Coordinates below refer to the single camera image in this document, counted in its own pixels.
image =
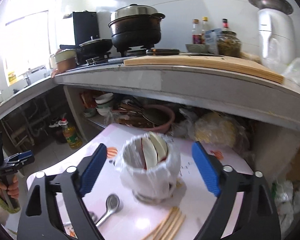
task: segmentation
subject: glass bottle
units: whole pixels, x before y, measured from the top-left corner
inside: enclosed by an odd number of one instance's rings
[[[237,38],[237,33],[222,31],[217,44],[219,55],[240,57],[241,41]]]
[[[229,31],[228,19],[222,19],[222,30]]]
[[[70,148],[73,150],[78,149],[82,145],[82,140],[78,136],[74,125],[69,124],[65,118],[59,121],[59,125],[62,126],[62,133],[65,136]]]
[[[202,34],[199,28],[199,20],[193,19],[193,29],[192,29],[192,43],[193,44],[201,44]]]
[[[208,24],[208,17],[202,17],[201,44],[206,44],[204,35],[205,35],[206,31],[208,31],[208,30],[210,30],[209,24]]]

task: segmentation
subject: person's hand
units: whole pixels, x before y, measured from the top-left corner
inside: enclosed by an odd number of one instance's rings
[[[18,178],[16,175],[14,175],[13,179],[12,179],[13,183],[11,185],[9,185],[8,190],[6,185],[4,185],[1,181],[0,181],[0,197],[4,200],[4,196],[2,193],[2,190],[7,190],[8,195],[10,195],[12,198],[18,199],[19,197],[19,182],[18,182]]]

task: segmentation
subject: apple slice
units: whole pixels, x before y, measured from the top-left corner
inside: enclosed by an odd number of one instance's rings
[[[157,152],[154,148],[153,143],[147,137],[141,139],[142,150],[146,160],[147,170],[153,168],[158,164],[157,161]]]
[[[161,162],[164,158],[167,157],[168,154],[168,146],[167,143],[162,139],[162,137],[157,134],[150,132],[150,140],[154,145],[154,148],[157,152],[157,161]]]

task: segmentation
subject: blue gripper pad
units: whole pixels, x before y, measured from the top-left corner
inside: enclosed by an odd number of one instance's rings
[[[208,190],[218,197],[221,192],[219,187],[219,177],[209,160],[208,154],[203,151],[204,149],[200,146],[199,142],[194,142],[192,144],[192,158],[198,167],[201,177]]]
[[[81,197],[84,197],[84,195],[91,192],[106,159],[107,147],[104,144],[100,144],[93,153],[90,163],[80,177],[79,193]]]

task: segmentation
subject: cooking oil bottle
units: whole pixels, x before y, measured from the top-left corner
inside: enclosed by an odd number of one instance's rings
[[[70,148],[74,150],[78,149],[82,145],[82,140],[79,138],[74,125],[69,124],[65,118],[62,118],[62,120],[59,121],[59,125],[62,126],[62,133]]]

